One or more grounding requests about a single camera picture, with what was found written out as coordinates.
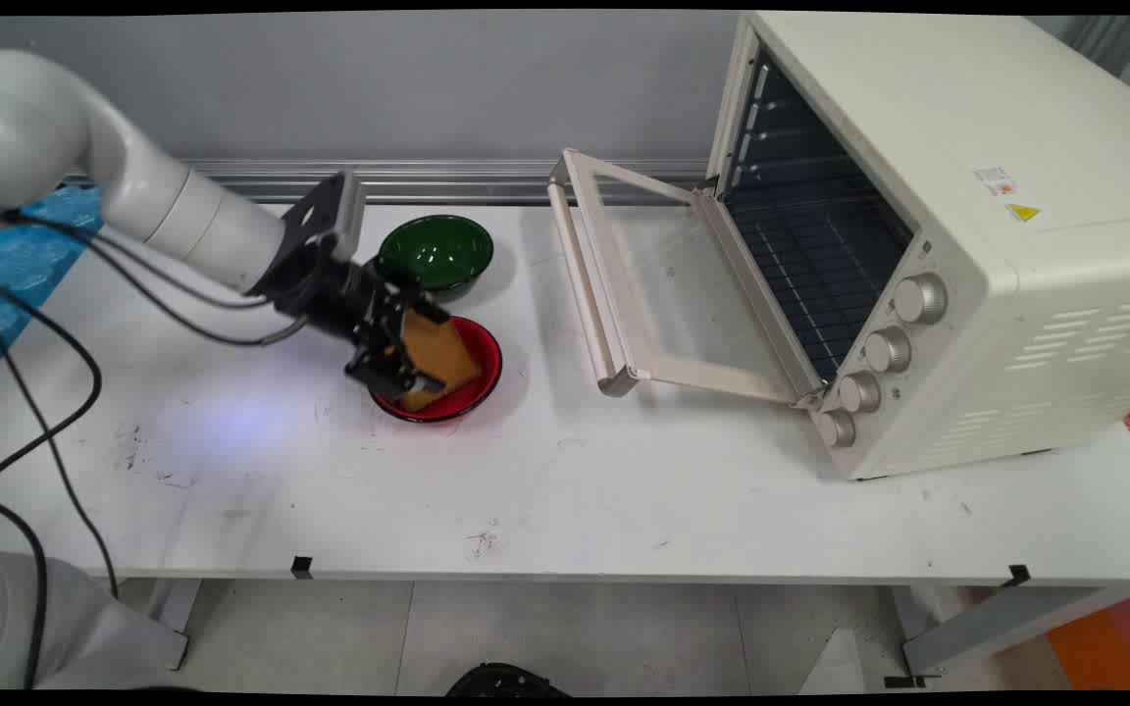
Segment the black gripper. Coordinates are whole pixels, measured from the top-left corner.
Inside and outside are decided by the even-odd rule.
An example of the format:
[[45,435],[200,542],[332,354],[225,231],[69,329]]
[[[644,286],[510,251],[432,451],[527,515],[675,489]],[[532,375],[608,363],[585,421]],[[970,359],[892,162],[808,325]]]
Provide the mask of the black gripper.
[[445,381],[409,356],[403,319],[412,312],[444,325],[451,313],[408,270],[382,267],[379,260],[340,261],[336,247],[336,238],[310,238],[275,265],[275,310],[350,341],[353,358],[344,373],[380,396],[442,392]]

